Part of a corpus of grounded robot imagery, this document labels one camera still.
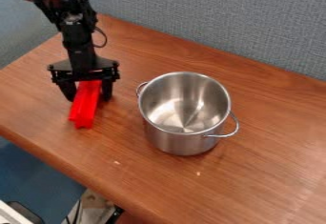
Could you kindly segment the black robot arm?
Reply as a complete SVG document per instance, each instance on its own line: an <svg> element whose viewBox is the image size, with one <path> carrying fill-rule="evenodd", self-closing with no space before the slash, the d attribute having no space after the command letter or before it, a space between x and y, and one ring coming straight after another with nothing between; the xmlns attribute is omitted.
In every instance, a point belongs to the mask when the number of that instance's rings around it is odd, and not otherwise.
<svg viewBox="0 0 326 224"><path fill-rule="evenodd" d="M90 0L24 0L32 2L63 35L69 59L49 65L53 82L59 86L69 101L77 96L77 82L99 81L103 100L113 97L114 83L121 78L119 62L97 55L94 33L98 31L97 12Z"/></svg>

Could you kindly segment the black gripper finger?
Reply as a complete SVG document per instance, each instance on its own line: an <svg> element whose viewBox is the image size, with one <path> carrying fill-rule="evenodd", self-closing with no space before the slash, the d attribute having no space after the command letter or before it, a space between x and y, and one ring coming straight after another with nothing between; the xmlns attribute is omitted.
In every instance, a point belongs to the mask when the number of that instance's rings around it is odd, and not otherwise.
<svg viewBox="0 0 326 224"><path fill-rule="evenodd" d="M77 85L73 81L65 81L59 83L59 88L66 99L73 102L77 95Z"/></svg>
<svg viewBox="0 0 326 224"><path fill-rule="evenodd" d="M102 96L103 100L109 101L113 97L114 82L111 79L105 79L102 81Z"/></svg>

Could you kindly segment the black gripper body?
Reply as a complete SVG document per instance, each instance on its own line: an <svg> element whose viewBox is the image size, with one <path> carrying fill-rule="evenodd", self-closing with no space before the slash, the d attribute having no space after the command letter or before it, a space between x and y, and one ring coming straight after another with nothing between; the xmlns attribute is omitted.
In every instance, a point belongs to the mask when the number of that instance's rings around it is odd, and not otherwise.
<svg viewBox="0 0 326 224"><path fill-rule="evenodd" d="M119 62L95 54L93 32L82 24L63 24L62 35L69 59L49 66L53 82L117 81L121 78Z"/></svg>

